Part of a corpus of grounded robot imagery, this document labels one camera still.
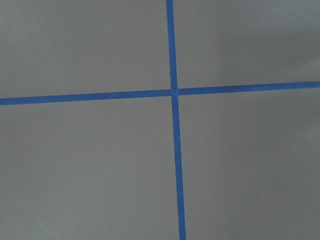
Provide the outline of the blue tape line crosswise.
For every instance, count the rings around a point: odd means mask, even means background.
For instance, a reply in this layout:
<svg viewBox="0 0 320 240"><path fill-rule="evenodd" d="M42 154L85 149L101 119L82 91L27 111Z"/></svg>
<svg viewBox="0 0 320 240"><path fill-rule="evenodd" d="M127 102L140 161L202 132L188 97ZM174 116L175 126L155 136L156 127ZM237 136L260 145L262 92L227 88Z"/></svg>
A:
<svg viewBox="0 0 320 240"><path fill-rule="evenodd" d="M319 88L319 81L1 98L2 106Z"/></svg>

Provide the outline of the blue tape line lengthwise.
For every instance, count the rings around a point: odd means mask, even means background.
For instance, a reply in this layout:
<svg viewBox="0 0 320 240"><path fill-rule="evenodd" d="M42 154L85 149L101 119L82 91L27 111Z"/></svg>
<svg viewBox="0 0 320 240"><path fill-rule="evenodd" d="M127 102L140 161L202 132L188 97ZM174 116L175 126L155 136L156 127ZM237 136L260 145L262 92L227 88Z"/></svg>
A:
<svg viewBox="0 0 320 240"><path fill-rule="evenodd" d="M177 195L177 215L179 239L186 239L185 204L184 204L184 185L183 185L183 165L181 150L181 131L179 113L179 91L176 60L176 40L175 40L175 21L174 21L174 2L166 1L167 32L168 32L168 53L170 71L170 91L171 91L171 111L172 111L172 130L174 145L174 165Z"/></svg>

